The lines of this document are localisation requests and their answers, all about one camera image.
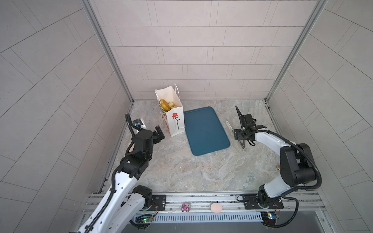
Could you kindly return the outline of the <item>white slotted tongs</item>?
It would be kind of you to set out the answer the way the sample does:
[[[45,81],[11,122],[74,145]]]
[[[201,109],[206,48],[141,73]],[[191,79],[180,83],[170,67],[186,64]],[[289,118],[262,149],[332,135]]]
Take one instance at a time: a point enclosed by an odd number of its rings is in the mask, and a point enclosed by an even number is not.
[[[245,141],[244,140],[241,141],[241,140],[238,140],[238,139],[235,138],[235,131],[234,131],[233,127],[231,126],[230,122],[228,121],[228,119],[226,120],[226,125],[227,125],[227,127],[228,127],[228,129],[229,129],[229,131],[230,131],[230,133],[231,133],[231,135],[233,137],[233,139],[240,144],[240,146],[242,147],[242,149],[245,150],[246,149]]]

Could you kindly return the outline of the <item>round flower bread top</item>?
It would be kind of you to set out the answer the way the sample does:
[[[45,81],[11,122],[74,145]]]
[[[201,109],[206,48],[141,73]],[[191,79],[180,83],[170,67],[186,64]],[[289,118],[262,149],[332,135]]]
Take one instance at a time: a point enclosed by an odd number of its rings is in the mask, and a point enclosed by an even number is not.
[[[176,104],[173,103],[173,102],[169,102],[168,105],[169,105],[170,109],[173,109],[173,108],[177,107]]]

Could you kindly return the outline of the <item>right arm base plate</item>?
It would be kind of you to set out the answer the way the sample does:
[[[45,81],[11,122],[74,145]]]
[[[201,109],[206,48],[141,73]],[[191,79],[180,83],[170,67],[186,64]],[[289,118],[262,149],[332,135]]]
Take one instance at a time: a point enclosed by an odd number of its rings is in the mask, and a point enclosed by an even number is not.
[[[246,210],[283,209],[284,205],[280,197],[268,198],[259,194],[242,194],[237,197],[237,201],[242,202]]]

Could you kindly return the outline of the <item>white paper gift bag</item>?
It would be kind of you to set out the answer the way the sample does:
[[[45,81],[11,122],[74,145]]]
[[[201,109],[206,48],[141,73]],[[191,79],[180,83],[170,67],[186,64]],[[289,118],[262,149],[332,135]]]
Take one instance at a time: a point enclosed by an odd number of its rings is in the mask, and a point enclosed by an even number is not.
[[[160,107],[162,118],[169,129],[171,137],[185,132],[184,109],[180,101],[180,93],[177,85],[174,84],[174,86],[155,90],[155,95]],[[167,103],[173,102],[177,107],[168,112],[164,112],[159,103],[161,99],[164,99]]]

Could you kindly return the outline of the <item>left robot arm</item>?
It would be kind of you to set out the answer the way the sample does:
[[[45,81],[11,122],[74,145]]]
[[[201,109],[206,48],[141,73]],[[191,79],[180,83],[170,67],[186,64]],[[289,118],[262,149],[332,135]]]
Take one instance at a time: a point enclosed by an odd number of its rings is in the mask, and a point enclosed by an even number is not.
[[[121,233],[132,218],[152,204],[153,191],[135,186],[153,156],[153,146],[165,138],[161,128],[140,129],[133,135],[134,149],[114,169],[111,186],[79,233]]]

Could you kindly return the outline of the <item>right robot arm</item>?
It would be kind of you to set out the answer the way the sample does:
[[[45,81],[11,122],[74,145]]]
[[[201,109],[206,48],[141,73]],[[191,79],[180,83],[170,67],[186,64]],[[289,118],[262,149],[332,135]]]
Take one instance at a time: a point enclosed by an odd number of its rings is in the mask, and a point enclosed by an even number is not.
[[[255,141],[259,142],[280,156],[280,174],[259,187],[256,199],[261,208],[272,207],[275,200],[296,190],[321,187],[321,172],[307,144],[296,144],[264,127],[235,129],[234,137],[235,140],[247,141],[252,146]]]

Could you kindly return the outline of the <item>small striped bun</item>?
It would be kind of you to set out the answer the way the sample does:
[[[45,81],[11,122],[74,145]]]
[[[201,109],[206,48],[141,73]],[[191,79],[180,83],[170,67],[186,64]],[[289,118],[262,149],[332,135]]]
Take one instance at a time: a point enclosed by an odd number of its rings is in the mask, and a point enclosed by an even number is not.
[[[159,103],[164,112],[168,112],[171,110],[169,104],[164,99],[161,99]]]

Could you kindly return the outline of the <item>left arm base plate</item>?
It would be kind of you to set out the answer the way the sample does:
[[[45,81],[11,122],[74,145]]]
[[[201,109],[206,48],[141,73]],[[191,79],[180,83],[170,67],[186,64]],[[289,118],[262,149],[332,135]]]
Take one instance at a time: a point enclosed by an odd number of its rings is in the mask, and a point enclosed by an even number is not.
[[[151,205],[145,211],[164,211],[166,208],[166,195],[153,195]]]

